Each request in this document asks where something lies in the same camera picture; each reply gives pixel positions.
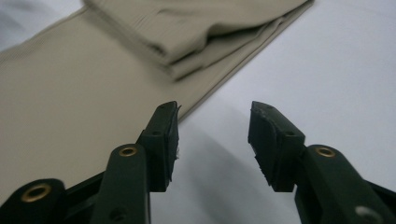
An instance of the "khaki pants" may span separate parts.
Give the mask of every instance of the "khaki pants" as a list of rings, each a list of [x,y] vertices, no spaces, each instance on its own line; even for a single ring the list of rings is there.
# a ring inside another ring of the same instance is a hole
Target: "khaki pants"
[[[1,200],[96,175],[155,107],[185,116],[303,13],[305,0],[87,0],[0,54]]]

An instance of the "white background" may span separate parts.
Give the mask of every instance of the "white background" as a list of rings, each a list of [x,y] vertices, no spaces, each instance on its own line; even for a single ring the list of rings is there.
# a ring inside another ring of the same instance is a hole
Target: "white background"
[[[81,6],[0,0],[0,50]],[[396,191],[395,11],[394,0],[318,0],[180,123],[174,182],[151,194],[152,223],[300,223],[293,194],[274,193],[253,158],[253,100],[280,110],[307,145],[337,148],[363,178]]]

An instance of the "black plastic part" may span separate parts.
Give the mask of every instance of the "black plastic part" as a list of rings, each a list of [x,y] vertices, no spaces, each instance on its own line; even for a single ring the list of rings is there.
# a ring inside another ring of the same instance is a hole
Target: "black plastic part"
[[[248,142],[274,191],[293,191],[295,159],[304,149],[304,140],[304,134],[276,108],[252,103]]]
[[[384,204],[392,211],[393,215],[396,216],[396,192],[389,189],[385,189],[377,184],[367,181],[372,190],[378,195]]]
[[[60,223],[66,214],[64,184],[39,179],[17,189],[0,208],[1,224]]]
[[[93,208],[92,224],[149,223],[146,150],[138,144],[111,153]]]
[[[301,163],[315,196],[301,203],[298,200],[306,199],[309,192],[301,195],[297,192],[296,202],[301,204],[299,211],[309,211],[300,216],[302,220],[320,220],[306,223],[396,223],[395,216],[338,150],[310,146],[302,155]],[[315,200],[321,208],[320,217],[318,212],[305,206],[314,206]]]
[[[157,107],[137,144],[148,152],[151,192],[165,192],[177,159],[177,102]]]

